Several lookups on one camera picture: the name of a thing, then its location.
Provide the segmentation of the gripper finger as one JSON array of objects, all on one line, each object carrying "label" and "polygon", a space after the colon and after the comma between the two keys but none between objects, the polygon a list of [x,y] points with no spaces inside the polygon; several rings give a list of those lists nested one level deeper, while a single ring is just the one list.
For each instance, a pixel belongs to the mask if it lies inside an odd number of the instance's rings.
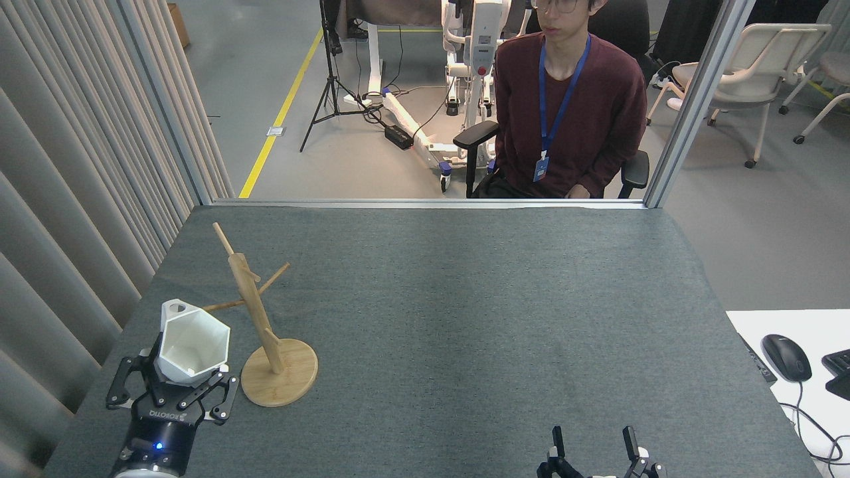
[{"label": "gripper finger", "polygon": [[552,428],[552,447],[547,451],[547,458],[537,467],[537,477],[584,477],[566,459],[564,439],[560,426]]},{"label": "gripper finger", "polygon": [[630,461],[624,477],[667,477],[667,466],[660,462],[651,462],[649,451],[638,445],[633,427],[626,426],[622,435]]}]

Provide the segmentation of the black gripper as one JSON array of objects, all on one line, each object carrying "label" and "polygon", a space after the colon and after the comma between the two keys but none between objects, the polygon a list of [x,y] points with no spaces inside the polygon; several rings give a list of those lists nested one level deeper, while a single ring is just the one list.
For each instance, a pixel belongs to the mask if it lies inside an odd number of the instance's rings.
[{"label": "black gripper", "polygon": [[[200,423],[212,421],[222,426],[232,415],[239,378],[230,373],[228,365],[221,365],[189,392],[164,403],[162,379],[155,365],[161,343],[162,335],[158,335],[149,350],[122,357],[106,394],[106,408],[128,408],[133,400],[126,387],[130,374],[139,372],[145,385],[145,394],[131,406],[124,440],[125,474],[185,474]],[[203,400],[215,388],[222,389],[221,402],[204,405]]]}]

